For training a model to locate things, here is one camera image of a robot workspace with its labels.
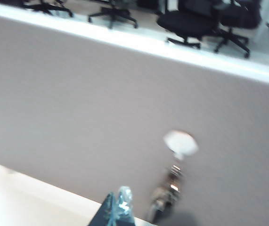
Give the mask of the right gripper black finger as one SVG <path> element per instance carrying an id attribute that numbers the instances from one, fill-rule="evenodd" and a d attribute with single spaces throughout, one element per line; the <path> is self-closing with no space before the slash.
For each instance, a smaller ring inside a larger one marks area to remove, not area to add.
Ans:
<path id="1" fill-rule="evenodd" d="M 132 209 L 131 189 L 121 186 L 117 196 L 113 192 L 106 196 L 89 226 L 135 226 Z"/>

